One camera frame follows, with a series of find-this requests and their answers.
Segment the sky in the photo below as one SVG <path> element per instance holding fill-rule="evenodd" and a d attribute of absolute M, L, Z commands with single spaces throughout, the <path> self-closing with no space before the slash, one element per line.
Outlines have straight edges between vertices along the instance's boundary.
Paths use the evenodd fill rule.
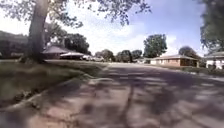
<path fill-rule="evenodd" d="M 167 52 L 164 55 L 177 54 L 182 46 L 192 47 L 199 55 L 207 50 L 200 43 L 200 26 L 203 6 L 196 0 L 146 0 L 152 13 L 135 14 L 135 8 L 129 12 L 130 24 L 121 26 L 119 21 L 111 23 L 87 9 L 78 9 L 69 4 L 70 15 L 77 16 L 84 26 L 78 29 L 65 27 L 70 33 L 80 33 L 87 37 L 90 51 L 95 53 L 109 49 L 114 54 L 122 50 L 144 50 L 143 41 L 152 34 L 166 34 Z M 0 30 L 27 34 L 29 23 L 4 18 L 0 12 Z"/>

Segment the road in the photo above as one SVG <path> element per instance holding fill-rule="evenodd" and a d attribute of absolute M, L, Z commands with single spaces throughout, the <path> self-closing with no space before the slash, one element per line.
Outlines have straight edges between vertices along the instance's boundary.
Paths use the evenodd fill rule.
<path fill-rule="evenodd" d="M 38 108 L 0 113 L 0 128 L 224 128 L 224 83 L 135 64 L 110 64 Z"/>

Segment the house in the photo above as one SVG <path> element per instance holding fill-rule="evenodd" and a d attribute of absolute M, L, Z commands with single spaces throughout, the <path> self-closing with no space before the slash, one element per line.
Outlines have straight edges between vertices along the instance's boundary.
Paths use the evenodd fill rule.
<path fill-rule="evenodd" d="M 82 53 L 68 50 L 66 48 L 55 46 L 55 45 L 46 47 L 45 50 L 43 51 L 43 54 L 45 55 L 46 59 L 76 59 L 76 60 L 80 60 L 84 56 L 84 54 L 82 54 Z"/>
<path fill-rule="evenodd" d="M 151 59 L 150 64 L 152 65 L 165 65 L 165 66 L 198 66 L 198 60 L 183 56 L 183 55 L 172 55 L 163 56 Z"/>
<path fill-rule="evenodd" d="M 215 52 L 204 57 L 206 60 L 206 67 L 210 68 L 212 65 L 216 65 L 217 69 L 224 69 L 224 51 Z"/>
<path fill-rule="evenodd" d="M 59 46 L 47 46 L 45 50 L 43 51 L 43 54 L 45 55 L 46 59 L 60 59 L 61 54 L 65 54 L 70 52 L 66 48 L 62 48 Z"/>

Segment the green tree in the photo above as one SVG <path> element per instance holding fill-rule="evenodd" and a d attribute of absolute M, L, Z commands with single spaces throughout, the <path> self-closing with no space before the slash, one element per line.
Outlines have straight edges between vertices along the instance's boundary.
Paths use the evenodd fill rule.
<path fill-rule="evenodd" d="M 84 54 L 88 53 L 89 44 L 86 42 L 86 37 L 81 34 L 68 34 L 64 42 L 65 48 L 69 50 Z"/>
<path fill-rule="evenodd" d="M 123 50 L 121 52 L 121 61 L 125 63 L 133 61 L 131 52 L 129 50 Z"/>
<path fill-rule="evenodd" d="M 132 51 L 132 57 L 133 59 L 139 59 L 141 58 L 142 50 L 134 50 Z"/>
<path fill-rule="evenodd" d="M 77 17 L 70 17 L 67 9 L 69 2 L 78 7 L 83 6 L 83 8 L 88 4 L 87 9 L 93 10 L 91 3 L 96 2 L 96 0 L 0 0 L 0 8 L 6 12 L 6 16 L 31 21 L 28 48 L 23 61 L 29 58 L 39 63 L 44 62 L 41 51 L 43 50 L 44 24 L 47 15 L 51 22 L 59 22 L 72 27 L 82 26 L 82 22 L 78 22 Z M 120 19 L 122 25 L 129 23 L 128 11 L 134 5 L 140 7 L 136 13 L 150 11 L 150 6 L 144 0 L 97 0 L 97 2 L 100 4 L 97 9 L 98 12 L 106 12 L 106 17 L 110 17 L 112 22 Z"/>
<path fill-rule="evenodd" d="M 150 35 L 144 40 L 144 57 L 154 58 L 166 53 L 166 36 L 164 34 Z"/>
<path fill-rule="evenodd" d="M 195 59 L 199 59 L 200 57 L 197 55 L 197 53 L 189 46 L 183 46 L 179 49 L 179 55 L 184 55 L 188 57 L 192 57 Z"/>
<path fill-rule="evenodd" d="M 102 57 L 102 53 L 101 52 L 96 52 L 95 57 L 98 57 L 98 58 Z"/>
<path fill-rule="evenodd" d="M 45 43 L 48 43 L 53 38 L 57 38 L 58 41 L 62 42 L 64 37 L 67 35 L 67 31 L 61 28 L 57 23 L 46 23 L 45 24 Z"/>
<path fill-rule="evenodd" d="M 201 43 L 209 48 L 224 50 L 224 1 L 200 0 L 205 5 L 202 15 L 204 24 L 201 27 Z"/>
<path fill-rule="evenodd" d="M 114 54 L 112 51 L 105 49 L 101 52 L 102 57 L 106 60 L 106 61 L 112 61 L 114 60 Z"/>
<path fill-rule="evenodd" d="M 116 62 L 122 62 L 121 52 L 117 53 L 117 55 L 115 56 L 115 61 Z"/>

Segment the lawn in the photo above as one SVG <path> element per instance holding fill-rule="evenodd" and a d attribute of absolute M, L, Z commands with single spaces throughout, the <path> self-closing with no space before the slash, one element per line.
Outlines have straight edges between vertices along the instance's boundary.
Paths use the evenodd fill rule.
<path fill-rule="evenodd" d="M 177 66 L 162 66 L 158 65 L 157 67 L 162 67 L 162 68 L 168 68 L 172 70 L 181 70 L 184 72 L 194 72 L 194 73 L 203 73 L 206 75 L 213 75 L 213 76 L 219 76 L 219 77 L 224 77 L 224 70 L 221 69 L 208 69 L 208 68 L 197 68 L 197 67 L 177 67 Z"/>
<path fill-rule="evenodd" d="M 82 62 L 49 62 L 47 65 L 0 63 L 0 107 L 19 102 L 71 78 L 97 75 L 105 65 Z"/>

